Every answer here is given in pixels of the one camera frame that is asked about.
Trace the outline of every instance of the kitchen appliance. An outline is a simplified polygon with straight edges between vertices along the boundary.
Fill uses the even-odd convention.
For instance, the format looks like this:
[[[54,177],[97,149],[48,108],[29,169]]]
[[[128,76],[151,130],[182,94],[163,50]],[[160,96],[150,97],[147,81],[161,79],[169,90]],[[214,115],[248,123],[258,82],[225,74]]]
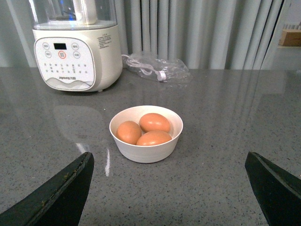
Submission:
[[[114,0],[29,0],[34,53],[45,83],[64,91],[100,91],[121,74]]]

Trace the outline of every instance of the button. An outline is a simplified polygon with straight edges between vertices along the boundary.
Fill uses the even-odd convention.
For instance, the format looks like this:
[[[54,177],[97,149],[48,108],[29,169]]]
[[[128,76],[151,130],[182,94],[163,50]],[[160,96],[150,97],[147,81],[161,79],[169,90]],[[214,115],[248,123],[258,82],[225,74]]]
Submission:
[[[64,51],[59,51],[58,52],[58,56],[61,58],[61,59],[65,59],[66,58],[66,54]]]
[[[51,53],[49,51],[45,51],[45,56],[51,58]]]
[[[75,52],[73,53],[73,56],[74,56],[74,58],[76,58],[76,59],[80,58],[80,54],[79,54],[78,51],[75,51]]]
[[[44,42],[43,43],[43,48],[48,50],[49,49],[49,44],[47,42]]]
[[[78,50],[79,49],[79,46],[78,46],[78,44],[77,43],[72,43],[72,49],[74,49],[74,50]]]

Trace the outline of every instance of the brown egg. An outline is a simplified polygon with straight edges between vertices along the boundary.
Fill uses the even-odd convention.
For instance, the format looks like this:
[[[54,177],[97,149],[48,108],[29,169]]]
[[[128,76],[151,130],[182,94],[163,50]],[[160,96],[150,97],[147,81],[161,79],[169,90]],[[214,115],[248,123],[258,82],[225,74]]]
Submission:
[[[119,125],[116,137],[123,142],[135,145],[141,137],[142,131],[140,126],[134,121],[125,121]]]
[[[152,130],[143,134],[137,141],[137,145],[139,146],[152,146],[152,145],[160,145],[167,141],[170,141],[171,136],[161,130]]]
[[[141,117],[139,125],[144,132],[152,130],[162,130],[168,133],[170,123],[167,118],[158,113],[148,113]]]

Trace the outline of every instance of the white bowl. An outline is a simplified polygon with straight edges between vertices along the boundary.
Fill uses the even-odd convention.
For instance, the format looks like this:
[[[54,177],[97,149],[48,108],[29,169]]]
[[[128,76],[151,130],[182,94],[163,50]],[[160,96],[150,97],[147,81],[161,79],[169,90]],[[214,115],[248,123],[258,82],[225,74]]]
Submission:
[[[170,141],[160,145],[138,146],[127,144],[115,136],[121,123],[131,120],[139,124],[140,118],[147,113],[158,113],[169,120],[169,134],[172,137]],[[163,107],[150,105],[136,106],[123,110],[116,114],[110,122],[110,132],[120,152],[129,160],[139,163],[153,163],[168,157],[173,152],[182,129],[183,121],[178,114]]]

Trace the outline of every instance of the power cord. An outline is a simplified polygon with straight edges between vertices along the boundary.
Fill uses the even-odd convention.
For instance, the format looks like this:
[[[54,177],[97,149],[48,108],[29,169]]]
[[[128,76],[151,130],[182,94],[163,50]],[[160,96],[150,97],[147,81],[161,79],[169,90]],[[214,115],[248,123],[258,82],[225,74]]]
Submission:
[[[166,75],[164,71],[157,71],[154,69],[152,65],[149,64],[143,64],[133,58],[131,58],[128,55],[123,54],[123,57],[127,57],[127,65],[130,67],[137,67],[140,68],[141,72],[145,75],[151,75],[153,72],[157,75],[158,81],[164,81],[166,80]]]

